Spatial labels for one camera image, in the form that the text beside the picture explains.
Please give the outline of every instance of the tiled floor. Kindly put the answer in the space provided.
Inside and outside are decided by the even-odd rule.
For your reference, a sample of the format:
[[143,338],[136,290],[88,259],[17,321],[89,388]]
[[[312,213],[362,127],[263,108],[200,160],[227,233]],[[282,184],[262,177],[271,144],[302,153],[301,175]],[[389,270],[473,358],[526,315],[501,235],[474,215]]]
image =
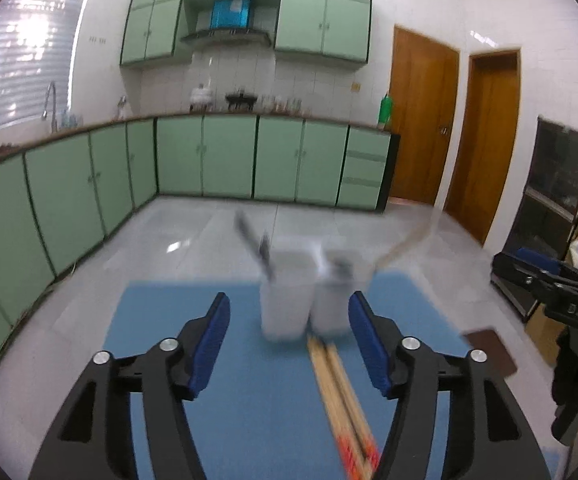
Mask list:
[[[451,218],[423,205],[381,215],[293,205],[159,198],[76,269],[29,320],[0,364],[0,464],[26,479],[40,443],[131,280],[259,280],[261,270],[233,229],[242,209],[272,247],[328,239],[374,261],[424,224],[431,231],[390,268],[407,272],[460,332],[494,327],[518,372],[508,384],[542,447],[555,405],[550,370],[506,303],[489,285],[490,255]],[[178,250],[167,248],[179,242]]]

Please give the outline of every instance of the blue box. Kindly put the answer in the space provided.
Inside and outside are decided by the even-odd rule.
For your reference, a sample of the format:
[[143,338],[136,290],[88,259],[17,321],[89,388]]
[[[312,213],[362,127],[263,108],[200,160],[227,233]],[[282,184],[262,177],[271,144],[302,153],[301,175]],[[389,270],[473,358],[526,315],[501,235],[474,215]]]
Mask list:
[[209,28],[247,27],[251,0],[216,0]]

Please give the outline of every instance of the metal screw head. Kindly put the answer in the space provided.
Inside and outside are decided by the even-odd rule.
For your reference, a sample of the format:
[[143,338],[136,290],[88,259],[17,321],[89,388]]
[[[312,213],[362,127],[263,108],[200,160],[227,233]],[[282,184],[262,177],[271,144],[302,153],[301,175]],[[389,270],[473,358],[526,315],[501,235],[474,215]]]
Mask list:
[[407,350],[418,350],[418,348],[420,348],[420,341],[415,337],[405,337],[402,340],[402,346]]
[[93,356],[93,362],[97,365],[103,365],[111,359],[111,354],[109,352],[97,352]]
[[486,354],[482,350],[472,350],[471,359],[473,359],[477,363],[483,363],[486,361]]
[[160,350],[165,352],[171,352],[178,348],[178,340],[174,339],[173,337],[168,337],[160,341]]

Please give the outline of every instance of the drawer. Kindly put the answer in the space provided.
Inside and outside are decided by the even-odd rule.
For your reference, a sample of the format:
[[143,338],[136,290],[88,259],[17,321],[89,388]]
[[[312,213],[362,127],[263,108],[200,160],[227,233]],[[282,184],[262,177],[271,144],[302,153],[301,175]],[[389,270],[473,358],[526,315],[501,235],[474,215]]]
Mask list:
[[390,140],[391,134],[381,134],[378,132],[372,132],[371,130],[350,128],[347,153],[365,153],[367,155],[379,156],[384,160],[387,160]]
[[349,152],[347,152],[343,177],[372,180],[379,186],[383,181],[384,164],[385,162],[378,162],[377,160],[356,158],[355,156],[349,155]]
[[379,187],[342,182],[340,184],[340,194],[338,195],[338,206],[375,209],[379,194]]

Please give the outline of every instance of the countertop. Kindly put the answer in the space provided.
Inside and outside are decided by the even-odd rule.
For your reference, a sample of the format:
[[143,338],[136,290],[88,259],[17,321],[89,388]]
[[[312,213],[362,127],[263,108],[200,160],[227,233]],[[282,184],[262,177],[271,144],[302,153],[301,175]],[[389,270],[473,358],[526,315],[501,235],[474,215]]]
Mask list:
[[133,116],[130,118],[122,119],[122,120],[112,120],[106,121],[103,123],[92,123],[87,124],[86,126],[79,126],[78,128],[71,128],[67,130],[61,130],[56,134],[50,135],[48,137],[44,137],[43,139],[34,140],[33,142],[26,142],[24,144],[17,144],[13,149],[9,150],[8,152],[0,153],[0,163],[12,156],[16,156],[20,153],[24,153],[28,150],[32,150],[33,148],[38,148],[39,146],[44,146],[45,144],[50,144],[57,140],[67,139],[68,137],[73,137],[79,134],[83,134],[89,132],[91,130],[96,130],[98,128],[106,128],[108,126],[113,126],[114,124],[124,124],[124,123],[131,123],[134,121],[148,121],[156,118],[164,118],[164,117],[185,117],[185,116],[219,116],[219,115],[230,115],[230,116],[260,116],[260,117],[279,117],[279,118],[287,118],[287,119],[298,119],[298,120],[310,120],[310,121],[320,121],[325,123],[331,124],[341,124],[343,126],[350,125],[352,128],[362,128],[365,130],[375,130],[376,132],[381,132],[379,128],[377,128],[374,124],[363,124],[363,123],[354,123],[351,121],[340,121],[337,119],[331,119],[327,117],[318,117],[318,116],[306,116],[302,114],[298,115],[291,115],[291,114],[274,114],[274,113],[257,113],[257,112],[203,112],[203,113],[196,113],[196,112],[177,112],[172,114],[152,114],[146,116]]

